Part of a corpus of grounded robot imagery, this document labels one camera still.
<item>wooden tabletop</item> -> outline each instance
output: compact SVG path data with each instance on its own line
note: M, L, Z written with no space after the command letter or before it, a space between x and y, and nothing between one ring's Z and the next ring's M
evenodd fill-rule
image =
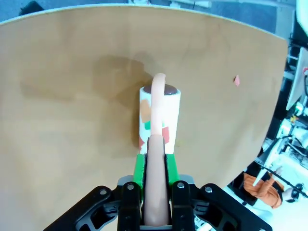
M181 90L179 173L226 186L260 150L286 55L267 32L164 8L79 7L0 25L0 229L42 230L132 174L139 88L159 72Z

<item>foam tube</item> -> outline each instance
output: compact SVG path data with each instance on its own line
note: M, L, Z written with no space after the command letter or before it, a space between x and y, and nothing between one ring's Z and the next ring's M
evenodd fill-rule
M162 136L165 75L157 74L152 81L151 135L148 143L144 195L144 223L149 226L168 224L168 197Z

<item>green gripper pad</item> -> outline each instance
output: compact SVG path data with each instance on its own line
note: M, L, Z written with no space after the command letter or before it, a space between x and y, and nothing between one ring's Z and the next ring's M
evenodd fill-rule
M171 187L174 182L180 180L180 176L178 174L177 162L175 160L174 154L166 154L167 161L167 170L168 170L168 183L169 187Z
M180 180L175 155L166 154L166 163L168 172L168 184L171 187L174 184L174 182ZM136 158L133 181L140 186L142 194L143 194L143 183L144 183L143 179L144 171L145 171L145 155L138 154Z
M143 192L143 176L145 171L145 155L137 154L133 181L137 183Z

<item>orange cloth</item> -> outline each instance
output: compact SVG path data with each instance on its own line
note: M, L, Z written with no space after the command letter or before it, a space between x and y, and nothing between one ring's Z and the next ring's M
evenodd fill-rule
M244 189L249 192L254 197L260 199L267 205L271 206L272 208L278 208L282 204L282 200L277 192L277 190L272 186L275 182L275 179L271 177L267 181L260 180L256 186L253 186L256 178L253 176L244 173Z

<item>bolt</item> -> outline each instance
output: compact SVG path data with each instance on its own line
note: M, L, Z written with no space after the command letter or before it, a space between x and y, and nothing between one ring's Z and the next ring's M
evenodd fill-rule
M205 188L205 191L206 191L207 193L211 193L213 190L212 190L211 187L206 187L206 188Z
M180 189L184 188L184 184L182 182L178 183L178 188Z
M133 185L133 184L129 184L129 185L127 186L127 188L128 188L128 190L132 190L132 189L134 189L134 185Z
M102 190L100 191L100 195L105 195L105 194L107 194L107 190L106 190L106 189L102 189Z

